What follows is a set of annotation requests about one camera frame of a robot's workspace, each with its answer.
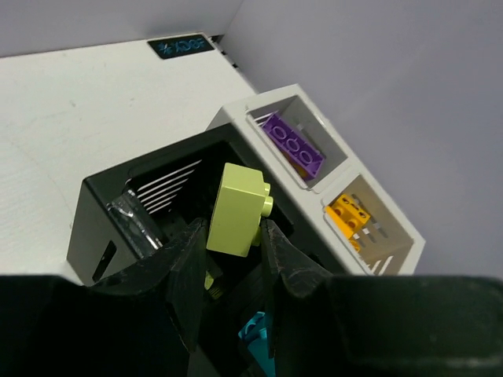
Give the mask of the teal rounded lego brick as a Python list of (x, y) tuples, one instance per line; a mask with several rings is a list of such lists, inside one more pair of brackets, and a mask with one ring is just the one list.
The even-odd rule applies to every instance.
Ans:
[(242, 327), (238, 336), (266, 376), (275, 376), (274, 358), (269, 358), (265, 313), (258, 311)]

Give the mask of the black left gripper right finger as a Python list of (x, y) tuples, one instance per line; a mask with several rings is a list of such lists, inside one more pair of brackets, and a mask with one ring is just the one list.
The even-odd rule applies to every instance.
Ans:
[(270, 355), (279, 376), (499, 376), (502, 282), (336, 275), (261, 224)]

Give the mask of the purple lego brick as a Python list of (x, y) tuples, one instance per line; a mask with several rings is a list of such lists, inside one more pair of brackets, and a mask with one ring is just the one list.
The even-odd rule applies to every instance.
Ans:
[(304, 181), (314, 180), (325, 157), (296, 129), (290, 127), (277, 113), (260, 126)]

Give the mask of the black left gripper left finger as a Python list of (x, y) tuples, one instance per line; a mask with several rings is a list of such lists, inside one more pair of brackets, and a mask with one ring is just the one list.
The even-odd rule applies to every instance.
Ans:
[(207, 222), (99, 281), (1, 278), (4, 376), (184, 376), (204, 305)]

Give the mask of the yellow striped lego assembly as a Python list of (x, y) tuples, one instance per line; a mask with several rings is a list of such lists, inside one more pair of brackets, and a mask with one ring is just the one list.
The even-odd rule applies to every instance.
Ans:
[(370, 219), (370, 214), (347, 194), (341, 194), (329, 205), (325, 212), (349, 241), (351, 246), (360, 252), (361, 247), (354, 236), (362, 230)]

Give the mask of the small lime lego brick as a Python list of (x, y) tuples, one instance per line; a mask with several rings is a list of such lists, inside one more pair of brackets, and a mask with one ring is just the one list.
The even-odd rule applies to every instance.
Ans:
[(226, 163), (218, 187), (207, 238), (207, 249), (245, 258), (260, 244), (260, 222), (270, 216), (274, 198), (263, 173)]

